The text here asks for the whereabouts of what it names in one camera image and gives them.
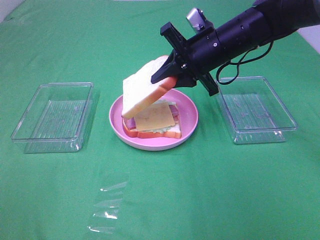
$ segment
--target clear plastic container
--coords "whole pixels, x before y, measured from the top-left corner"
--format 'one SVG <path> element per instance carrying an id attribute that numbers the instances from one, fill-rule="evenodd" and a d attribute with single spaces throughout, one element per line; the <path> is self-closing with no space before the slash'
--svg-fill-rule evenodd
<path id="1" fill-rule="evenodd" d="M 232 78 L 222 78 L 228 82 Z M 266 78 L 238 77 L 219 84 L 217 99 L 235 144 L 284 142 L 298 125 Z"/>
<path id="2" fill-rule="evenodd" d="M 93 83 L 49 83 L 36 90 L 11 135 L 24 153 L 76 152 L 94 114 Z"/>

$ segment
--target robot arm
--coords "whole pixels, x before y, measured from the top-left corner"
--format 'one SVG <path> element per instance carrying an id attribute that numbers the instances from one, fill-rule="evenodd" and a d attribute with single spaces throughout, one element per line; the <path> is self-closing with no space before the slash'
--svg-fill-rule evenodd
<path id="1" fill-rule="evenodd" d="M 218 28 L 197 8 L 187 19 L 196 32 L 188 40 L 170 22 L 161 28 L 160 34 L 173 50 L 151 82 L 178 76 L 175 87 L 194 87 L 200 80 L 212 96 L 218 93 L 218 86 L 209 71 L 299 28 L 320 24 L 320 0 L 256 0 L 252 7 Z"/>

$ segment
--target white bread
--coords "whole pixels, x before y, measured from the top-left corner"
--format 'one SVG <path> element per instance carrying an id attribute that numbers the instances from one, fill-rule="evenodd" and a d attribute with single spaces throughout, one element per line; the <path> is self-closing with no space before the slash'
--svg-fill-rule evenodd
<path id="1" fill-rule="evenodd" d="M 175 110 L 171 111 L 172 117 L 174 119 L 174 126 L 168 126 L 161 129 L 149 130 L 149 131 L 138 131 L 135 124 L 130 124 L 128 121 L 132 119 L 122 119 L 122 127 L 125 134 L 131 138 L 140 138 L 140 139 L 150 139 L 150 138 L 175 138 L 180 139 L 181 128 L 180 128 L 180 119 L 177 105 L 174 102 L 170 102 L 170 105 L 174 106 Z"/>
<path id="2" fill-rule="evenodd" d="M 160 56 L 148 62 L 135 74 L 123 80 L 123 118 L 133 118 L 136 114 L 149 107 L 176 83 L 176 77 L 167 77 L 157 83 L 151 83 L 151 76 L 164 64 L 168 56 Z"/>

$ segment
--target green fabric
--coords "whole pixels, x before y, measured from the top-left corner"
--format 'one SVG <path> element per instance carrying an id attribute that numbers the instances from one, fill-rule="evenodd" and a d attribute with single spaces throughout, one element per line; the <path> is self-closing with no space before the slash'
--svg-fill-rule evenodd
<path id="1" fill-rule="evenodd" d="M 191 8 L 218 27 L 252 2 L 26 0 L 11 13 L 0 24 L 0 238 L 83 239 L 103 178 L 119 172 L 128 182 L 106 239 L 318 239 L 320 58 L 297 33 L 240 68 L 266 77 L 298 122 L 286 142 L 233 144 L 201 84 L 179 89 L 199 123 L 178 147 L 135 149 L 109 124 L 122 80 L 170 53 L 162 25 L 190 38 Z M 24 154 L 11 133 L 38 85 L 54 82 L 93 82 L 100 92 L 89 140 L 79 152 Z"/>

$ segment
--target toy sandwich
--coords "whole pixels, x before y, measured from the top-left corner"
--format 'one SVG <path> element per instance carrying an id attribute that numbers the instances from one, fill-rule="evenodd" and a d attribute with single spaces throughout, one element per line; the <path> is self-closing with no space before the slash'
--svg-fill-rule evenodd
<path id="1" fill-rule="evenodd" d="M 178 79 L 167 77 L 151 83 L 151 76 L 167 58 L 161 56 L 152 60 L 123 80 L 122 126 L 131 138 L 179 139 L 182 136 L 177 104 L 160 99 Z"/>

